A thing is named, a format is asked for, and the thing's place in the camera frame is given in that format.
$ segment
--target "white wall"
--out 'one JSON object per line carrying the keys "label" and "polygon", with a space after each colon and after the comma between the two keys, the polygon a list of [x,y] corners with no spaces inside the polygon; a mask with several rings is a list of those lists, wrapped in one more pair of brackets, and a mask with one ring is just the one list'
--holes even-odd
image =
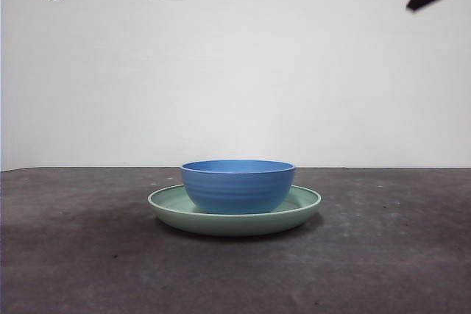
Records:
{"label": "white wall", "polygon": [[2,168],[471,167],[471,0],[2,0]]}

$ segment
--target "concrete surface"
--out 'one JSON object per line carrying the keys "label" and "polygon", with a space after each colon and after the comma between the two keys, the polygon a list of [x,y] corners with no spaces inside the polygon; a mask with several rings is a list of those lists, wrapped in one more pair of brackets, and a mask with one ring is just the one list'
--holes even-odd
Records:
{"label": "concrete surface", "polygon": [[253,238],[156,220],[176,168],[1,179],[2,313],[471,313],[470,169],[299,169],[319,213]]}

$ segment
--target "green plate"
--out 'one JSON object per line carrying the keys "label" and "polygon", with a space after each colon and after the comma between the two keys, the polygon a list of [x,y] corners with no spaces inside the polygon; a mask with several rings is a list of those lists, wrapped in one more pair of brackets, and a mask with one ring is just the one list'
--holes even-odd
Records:
{"label": "green plate", "polygon": [[321,202],[310,189],[292,186],[283,203],[270,213],[219,215],[205,213],[190,200],[183,185],[160,189],[149,195],[157,217],[166,224],[202,235],[266,235],[307,221]]}

